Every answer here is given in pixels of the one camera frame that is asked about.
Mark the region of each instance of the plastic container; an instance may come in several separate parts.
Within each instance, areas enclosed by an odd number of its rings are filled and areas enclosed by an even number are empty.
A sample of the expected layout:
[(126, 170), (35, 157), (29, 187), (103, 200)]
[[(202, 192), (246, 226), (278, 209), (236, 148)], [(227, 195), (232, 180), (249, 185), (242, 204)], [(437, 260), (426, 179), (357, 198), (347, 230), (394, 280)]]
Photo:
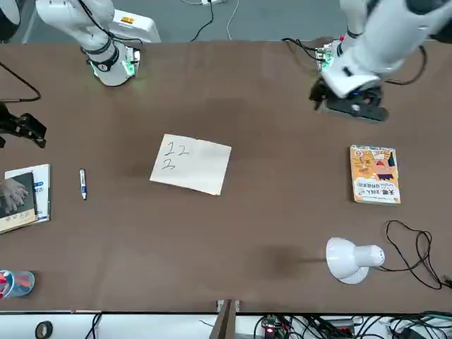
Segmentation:
[(35, 276), (27, 270), (18, 272), (0, 270), (0, 277), (2, 276), (3, 282), (6, 280), (6, 283), (0, 284), (3, 299), (27, 295), (35, 286)]

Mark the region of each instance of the table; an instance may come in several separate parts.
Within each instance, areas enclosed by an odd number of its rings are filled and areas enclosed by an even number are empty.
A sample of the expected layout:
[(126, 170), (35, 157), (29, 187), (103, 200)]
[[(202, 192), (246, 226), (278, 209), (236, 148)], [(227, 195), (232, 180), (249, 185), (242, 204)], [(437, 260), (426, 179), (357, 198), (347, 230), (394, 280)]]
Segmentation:
[[(315, 112), (314, 63), (283, 42), (147, 45), (138, 77), (120, 88), (93, 78), (78, 45), (3, 46), (1, 61), (42, 92), (11, 112), (48, 132), (44, 150), (7, 136), (0, 172), (51, 164), (52, 221), (0, 237), (2, 268), (37, 272), (35, 291), (0, 309), (214, 311), (235, 298), (242, 311), (449, 310), (450, 291), (409, 273), (372, 271), (349, 286), (323, 262), (328, 239), (344, 237), (403, 267), (383, 236), (399, 219), (432, 232), (432, 263), (452, 274), (452, 49), (427, 45), (420, 81), (385, 85), (383, 124)], [(397, 77), (419, 64), (415, 53)], [(0, 84), (2, 97), (32, 95), (3, 71)], [(148, 181), (164, 133), (232, 146), (221, 196)], [(397, 150), (401, 206), (352, 202), (354, 143)], [(393, 238), (414, 261), (414, 235)]]

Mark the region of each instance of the white lamp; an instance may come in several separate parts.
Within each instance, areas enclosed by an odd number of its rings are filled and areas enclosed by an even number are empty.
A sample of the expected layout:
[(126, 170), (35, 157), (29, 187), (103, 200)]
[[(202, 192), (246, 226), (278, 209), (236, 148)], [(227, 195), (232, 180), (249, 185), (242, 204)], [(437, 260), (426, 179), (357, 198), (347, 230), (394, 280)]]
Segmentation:
[(326, 262), (331, 274), (345, 284), (363, 281), (369, 267), (381, 266), (384, 252), (378, 246), (356, 246), (342, 238), (331, 238), (326, 245)]

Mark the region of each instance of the black tape roll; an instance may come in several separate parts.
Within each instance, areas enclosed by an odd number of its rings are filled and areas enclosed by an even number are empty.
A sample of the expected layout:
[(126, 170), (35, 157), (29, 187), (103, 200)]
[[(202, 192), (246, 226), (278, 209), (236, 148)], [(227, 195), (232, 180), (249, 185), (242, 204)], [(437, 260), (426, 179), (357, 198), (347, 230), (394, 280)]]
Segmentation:
[(53, 331), (54, 327), (50, 321), (42, 321), (36, 326), (35, 337), (37, 339), (47, 339), (50, 338)]

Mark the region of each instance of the book cover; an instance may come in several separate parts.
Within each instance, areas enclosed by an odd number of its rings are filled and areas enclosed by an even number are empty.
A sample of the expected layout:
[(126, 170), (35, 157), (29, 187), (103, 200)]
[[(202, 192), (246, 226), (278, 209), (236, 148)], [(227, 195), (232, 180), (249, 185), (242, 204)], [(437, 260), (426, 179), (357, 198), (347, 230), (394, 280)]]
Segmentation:
[(5, 173), (5, 179), (24, 173), (33, 174), (37, 209), (37, 222), (50, 220), (50, 165), (38, 165), (13, 169)]
[(0, 182), (0, 234), (36, 220), (33, 175), (25, 173)]
[(395, 149), (352, 145), (350, 163), (357, 203), (400, 204)]

